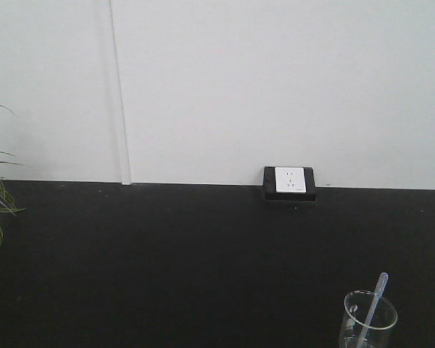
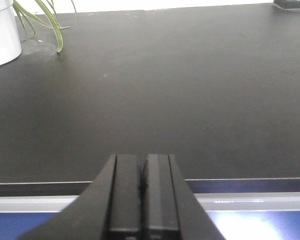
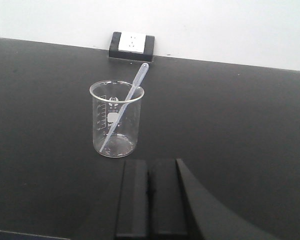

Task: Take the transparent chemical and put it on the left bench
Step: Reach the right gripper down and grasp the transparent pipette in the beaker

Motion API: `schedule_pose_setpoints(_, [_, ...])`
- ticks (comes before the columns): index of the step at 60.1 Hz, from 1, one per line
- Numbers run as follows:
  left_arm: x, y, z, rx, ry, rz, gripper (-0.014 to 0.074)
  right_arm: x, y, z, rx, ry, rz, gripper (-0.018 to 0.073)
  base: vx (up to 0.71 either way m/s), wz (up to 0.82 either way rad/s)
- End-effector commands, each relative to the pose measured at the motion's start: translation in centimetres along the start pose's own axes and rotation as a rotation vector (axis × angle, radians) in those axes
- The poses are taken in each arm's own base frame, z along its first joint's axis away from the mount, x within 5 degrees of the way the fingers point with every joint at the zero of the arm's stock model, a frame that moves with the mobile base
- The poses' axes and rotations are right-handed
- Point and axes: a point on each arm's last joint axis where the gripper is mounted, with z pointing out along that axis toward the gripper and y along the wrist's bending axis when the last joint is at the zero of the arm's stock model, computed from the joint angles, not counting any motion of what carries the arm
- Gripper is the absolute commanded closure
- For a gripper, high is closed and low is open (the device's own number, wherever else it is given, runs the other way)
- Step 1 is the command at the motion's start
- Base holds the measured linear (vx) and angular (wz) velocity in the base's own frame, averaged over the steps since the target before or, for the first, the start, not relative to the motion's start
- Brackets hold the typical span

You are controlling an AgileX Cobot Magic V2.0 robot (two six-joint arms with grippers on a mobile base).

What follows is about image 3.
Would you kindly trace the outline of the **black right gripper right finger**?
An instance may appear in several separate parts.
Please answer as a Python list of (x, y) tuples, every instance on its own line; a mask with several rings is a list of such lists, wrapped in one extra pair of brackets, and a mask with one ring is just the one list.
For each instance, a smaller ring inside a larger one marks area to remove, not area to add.
[(274, 240), (223, 205), (184, 161), (159, 159), (150, 174), (153, 240)]

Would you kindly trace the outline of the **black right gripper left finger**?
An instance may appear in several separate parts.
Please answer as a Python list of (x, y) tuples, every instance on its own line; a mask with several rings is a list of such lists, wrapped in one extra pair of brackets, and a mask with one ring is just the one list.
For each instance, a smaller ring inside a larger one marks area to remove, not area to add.
[(116, 238), (147, 238), (149, 235), (148, 167), (144, 160), (124, 165), (118, 207)]

